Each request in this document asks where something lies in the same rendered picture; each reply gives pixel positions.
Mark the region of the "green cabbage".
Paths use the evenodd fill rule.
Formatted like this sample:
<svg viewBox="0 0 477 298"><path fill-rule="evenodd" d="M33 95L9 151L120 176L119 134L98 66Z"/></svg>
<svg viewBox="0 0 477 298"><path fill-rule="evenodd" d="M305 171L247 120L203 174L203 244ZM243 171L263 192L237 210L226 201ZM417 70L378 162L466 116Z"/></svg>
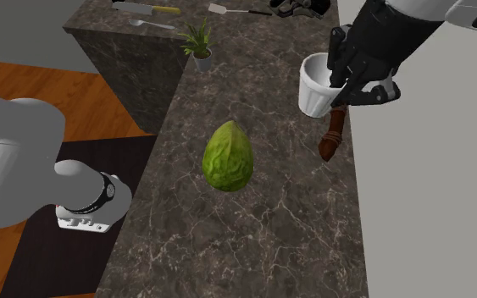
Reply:
<svg viewBox="0 0 477 298"><path fill-rule="evenodd" d="M217 190L234 192L242 189L253 173L252 144L234 120L222 124L206 145L202 172Z"/></svg>

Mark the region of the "silver spoon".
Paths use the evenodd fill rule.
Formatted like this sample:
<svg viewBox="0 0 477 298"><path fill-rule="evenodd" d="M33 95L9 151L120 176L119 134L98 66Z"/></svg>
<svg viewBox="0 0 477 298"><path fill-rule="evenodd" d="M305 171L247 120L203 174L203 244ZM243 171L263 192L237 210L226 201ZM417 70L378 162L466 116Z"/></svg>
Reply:
<svg viewBox="0 0 477 298"><path fill-rule="evenodd" d="M173 25L164 25L164 24L158 24L158 23L153 23L153 22L148 22L140 19L129 19L129 23L134 26L141 26L141 25L151 25L155 26L158 28L166 29L166 30L174 30L175 27Z"/></svg>

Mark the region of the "black cluttered object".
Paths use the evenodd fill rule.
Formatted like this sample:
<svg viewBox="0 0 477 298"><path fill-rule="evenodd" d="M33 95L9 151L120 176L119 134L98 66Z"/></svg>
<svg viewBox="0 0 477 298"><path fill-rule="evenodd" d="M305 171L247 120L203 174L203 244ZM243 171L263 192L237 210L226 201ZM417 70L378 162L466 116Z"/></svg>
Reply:
<svg viewBox="0 0 477 298"><path fill-rule="evenodd" d="M323 19L331 0L269 0L269 9L281 18L306 16Z"/></svg>

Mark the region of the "small potted green plant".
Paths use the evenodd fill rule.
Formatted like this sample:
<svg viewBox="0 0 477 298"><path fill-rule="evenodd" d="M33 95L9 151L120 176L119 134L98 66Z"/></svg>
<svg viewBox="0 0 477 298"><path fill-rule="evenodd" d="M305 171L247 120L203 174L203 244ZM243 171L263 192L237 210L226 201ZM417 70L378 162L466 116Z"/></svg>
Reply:
<svg viewBox="0 0 477 298"><path fill-rule="evenodd" d="M185 38L180 48L185 55L194 58L195 65L199 72L208 72L212 67L212 46L215 44L211 36L212 28L207 27L206 18L203 19L198 29L187 22L185 22L185 25L188 31L186 33L179 33L179 36Z"/></svg>

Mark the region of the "white ribbed cup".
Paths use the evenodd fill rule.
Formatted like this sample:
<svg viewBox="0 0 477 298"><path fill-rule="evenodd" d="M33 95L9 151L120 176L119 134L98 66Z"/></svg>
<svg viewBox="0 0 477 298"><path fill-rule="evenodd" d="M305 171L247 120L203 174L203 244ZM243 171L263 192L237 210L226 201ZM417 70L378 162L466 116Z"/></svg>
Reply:
<svg viewBox="0 0 477 298"><path fill-rule="evenodd" d="M298 107L307 116L323 118L342 88L330 86L329 54L317 52L306 57L300 67Z"/></svg>

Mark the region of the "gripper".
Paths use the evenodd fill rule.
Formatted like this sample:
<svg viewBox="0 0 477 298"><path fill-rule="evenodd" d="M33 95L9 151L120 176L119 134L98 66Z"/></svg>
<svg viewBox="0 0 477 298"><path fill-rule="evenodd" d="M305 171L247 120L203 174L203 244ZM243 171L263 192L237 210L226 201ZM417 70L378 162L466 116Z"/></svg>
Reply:
<svg viewBox="0 0 477 298"><path fill-rule="evenodd" d="M401 91L389 73L442 24L407 15L386 0L366 0L351 25L334 27L330 33L330 86L342 87L331 106L381 105L399 99ZM377 80L370 91L363 90L362 83Z"/></svg>

